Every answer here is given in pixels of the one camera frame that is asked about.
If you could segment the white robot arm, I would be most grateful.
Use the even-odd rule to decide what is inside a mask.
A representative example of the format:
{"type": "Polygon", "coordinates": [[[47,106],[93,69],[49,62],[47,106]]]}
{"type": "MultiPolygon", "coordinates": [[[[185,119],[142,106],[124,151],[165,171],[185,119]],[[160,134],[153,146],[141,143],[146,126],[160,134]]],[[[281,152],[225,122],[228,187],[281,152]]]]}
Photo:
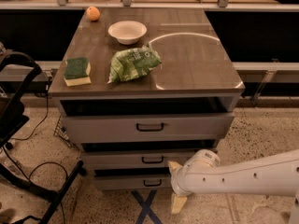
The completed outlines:
{"type": "Polygon", "coordinates": [[[168,167],[173,214],[193,193],[291,196],[294,204],[288,224],[299,224],[299,150],[222,166],[216,153],[202,149],[184,164],[170,161],[168,167]]]}

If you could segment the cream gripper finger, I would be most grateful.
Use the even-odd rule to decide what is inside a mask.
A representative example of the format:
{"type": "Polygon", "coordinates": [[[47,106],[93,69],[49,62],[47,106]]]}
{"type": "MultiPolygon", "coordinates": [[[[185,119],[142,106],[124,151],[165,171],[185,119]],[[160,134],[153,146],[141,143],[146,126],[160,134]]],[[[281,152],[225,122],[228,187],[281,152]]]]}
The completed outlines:
{"type": "Polygon", "coordinates": [[[187,200],[187,197],[179,196],[176,193],[173,193],[171,196],[171,214],[179,214],[187,200]]]}
{"type": "Polygon", "coordinates": [[[173,174],[177,169],[181,168],[182,165],[176,161],[169,161],[168,168],[171,174],[173,174]]]}

